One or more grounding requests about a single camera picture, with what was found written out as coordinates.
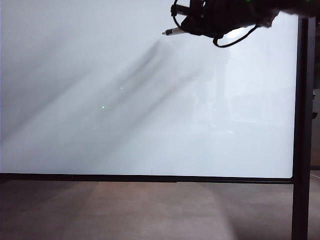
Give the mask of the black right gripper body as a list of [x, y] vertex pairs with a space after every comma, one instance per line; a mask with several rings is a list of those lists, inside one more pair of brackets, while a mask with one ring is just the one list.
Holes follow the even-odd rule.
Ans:
[[197, 36], [223, 37], [230, 31], [228, 23], [229, 0], [191, 0], [193, 17], [202, 34]]

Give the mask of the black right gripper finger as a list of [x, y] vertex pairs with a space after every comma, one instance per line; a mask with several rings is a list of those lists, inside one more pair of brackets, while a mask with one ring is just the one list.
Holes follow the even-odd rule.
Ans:
[[190, 7], [173, 4], [170, 8], [170, 13], [172, 17], [176, 17], [177, 15], [191, 16], [193, 11]]

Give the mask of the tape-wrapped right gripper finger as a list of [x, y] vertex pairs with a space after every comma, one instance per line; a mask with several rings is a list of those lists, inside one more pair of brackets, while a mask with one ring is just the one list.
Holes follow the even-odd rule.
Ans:
[[183, 30], [192, 35], [201, 35], [201, 29], [197, 26], [196, 20], [191, 16], [186, 16], [180, 25]]

